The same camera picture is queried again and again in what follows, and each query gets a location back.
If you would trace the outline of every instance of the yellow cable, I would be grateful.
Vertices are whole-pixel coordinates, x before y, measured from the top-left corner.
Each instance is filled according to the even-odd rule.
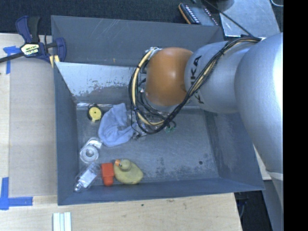
[[[138,64],[138,67],[137,67],[137,69],[134,73],[134,77],[133,77],[133,81],[132,81],[132,87],[131,87],[131,98],[132,98],[132,102],[133,102],[134,106],[136,106],[135,90],[136,90],[136,82],[137,82],[137,78],[138,78],[138,73],[140,72],[142,65],[145,63],[145,61],[147,61],[149,59],[149,57],[150,57],[150,55],[153,51],[154,50],[150,50],[149,52],[146,53],[146,55],[141,59],[140,63]],[[145,119],[138,111],[137,111],[137,114],[138,114],[139,119],[147,125],[159,126],[159,125],[164,123],[164,121],[152,123],[152,122],[147,121],[147,119]]]

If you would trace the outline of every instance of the blue tape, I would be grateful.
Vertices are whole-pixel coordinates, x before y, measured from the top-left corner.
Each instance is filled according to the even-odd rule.
[[[18,48],[16,46],[4,47],[3,50],[4,50],[5,53],[8,54],[8,56],[10,56],[11,54],[16,54],[16,53],[21,52],[20,48]],[[6,74],[9,74],[10,72],[11,72],[11,61],[7,61],[7,63],[6,63]]]
[[[2,178],[0,210],[8,210],[11,206],[32,206],[33,197],[9,198],[9,178]]]

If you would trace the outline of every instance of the gray bin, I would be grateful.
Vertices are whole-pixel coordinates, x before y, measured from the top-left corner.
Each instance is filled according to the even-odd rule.
[[[153,30],[160,37],[146,37]],[[171,36],[171,31],[179,37]],[[86,106],[81,104],[97,103],[107,111],[125,103],[129,109],[127,83],[146,49],[178,46],[195,51],[223,38],[216,26],[64,16],[52,17],[52,33],[54,38],[64,37],[68,45],[67,63],[54,67],[59,205],[264,189],[253,144],[239,114],[215,114],[188,104],[175,118],[177,129],[172,133],[161,131],[116,147],[102,146],[98,162],[130,159],[144,172],[139,184],[115,180],[113,186],[105,187],[99,179],[90,189],[73,192],[83,167],[79,150],[90,137],[97,137],[99,126],[87,118]],[[99,40],[103,34],[109,42]],[[132,39],[137,39],[136,44],[129,47]],[[91,51],[82,51],[87,45],[92,45]]]

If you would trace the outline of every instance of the clamp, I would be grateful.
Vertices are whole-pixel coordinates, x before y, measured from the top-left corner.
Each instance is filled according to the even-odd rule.
[[[0,59],[0,63],[24,56],[26,58],[38,58],[51,63],[49,48],[57,47],[59,61],[63,62],[66,57],[66,44],[64,38],[56,38],[55,42],[44,44],[39,41],[38,24],[39,16],[23,16],[16,21],[18,34],[21,35],[25,43],[20,47],[21,52]]]

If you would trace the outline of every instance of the orange block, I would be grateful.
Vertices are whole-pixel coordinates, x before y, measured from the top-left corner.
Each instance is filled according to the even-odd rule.
[[[105,186],[111,186],[114,183],[114,166],[112,163],[101,164],[102,180]]]

